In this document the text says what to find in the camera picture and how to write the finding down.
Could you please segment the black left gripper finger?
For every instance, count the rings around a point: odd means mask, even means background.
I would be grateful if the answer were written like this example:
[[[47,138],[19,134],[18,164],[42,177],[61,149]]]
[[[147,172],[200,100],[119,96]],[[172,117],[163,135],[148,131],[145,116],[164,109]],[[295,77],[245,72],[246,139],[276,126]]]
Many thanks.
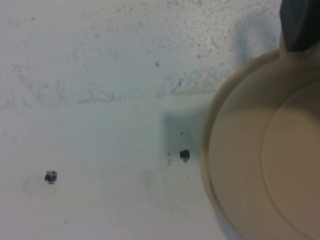
[[[320,41],[319,0],[282,0],[279,17],[287,51],[304,52]]]

